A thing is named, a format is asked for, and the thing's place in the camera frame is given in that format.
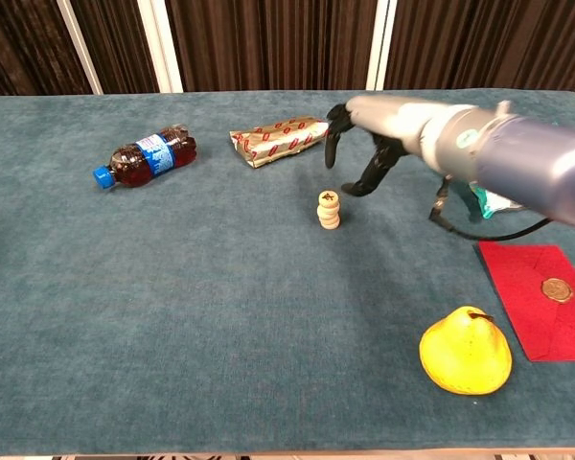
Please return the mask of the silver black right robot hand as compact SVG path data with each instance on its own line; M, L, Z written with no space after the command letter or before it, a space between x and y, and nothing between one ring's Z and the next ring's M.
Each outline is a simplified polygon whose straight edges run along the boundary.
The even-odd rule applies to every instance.
M350 196L374 192L390 169L408 155L420 157L431 169L447 176L437 158L437 141L457 114L474 109L472 104L448 104L418 98L361 95L335 105L327 114L325 166L334 166L337 144L343 133L359 127L369 132L375 153L356 182L341 190Z

